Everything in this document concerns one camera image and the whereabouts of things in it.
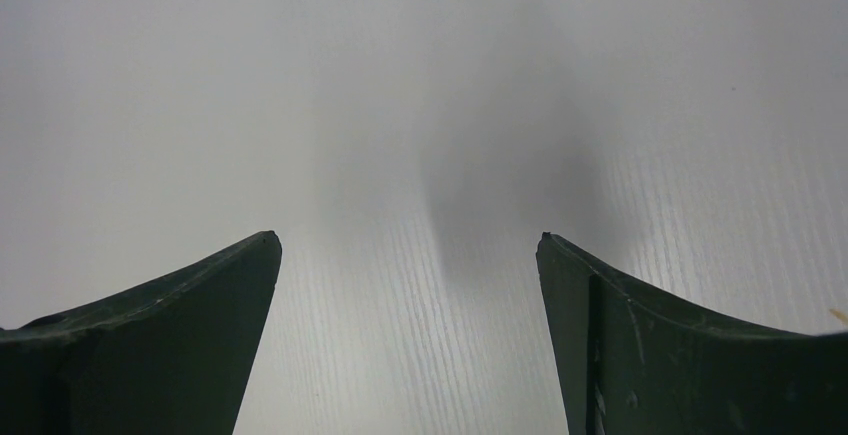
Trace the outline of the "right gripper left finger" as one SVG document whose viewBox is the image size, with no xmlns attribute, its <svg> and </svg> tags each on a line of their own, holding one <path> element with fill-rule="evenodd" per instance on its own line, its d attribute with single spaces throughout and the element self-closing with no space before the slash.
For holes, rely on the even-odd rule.
<svg viewBox="0 0 848 435">
<path fill-rule="evenodd" d="M 262 231 L 194 264 L 1 333 L 5 434 L 230 434 L 282 245 Z"/>
</svg>

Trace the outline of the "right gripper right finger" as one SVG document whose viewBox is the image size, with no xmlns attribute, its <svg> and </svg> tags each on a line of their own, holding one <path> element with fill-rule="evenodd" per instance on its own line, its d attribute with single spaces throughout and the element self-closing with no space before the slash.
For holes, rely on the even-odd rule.
<svg viewBox="0 0 848 435">
<path fill-rule="evenodd" d="M 572 434 L 843 434 L 847 336 L 694 304 L 544 233 L 536 262 Z"/>
</svg>

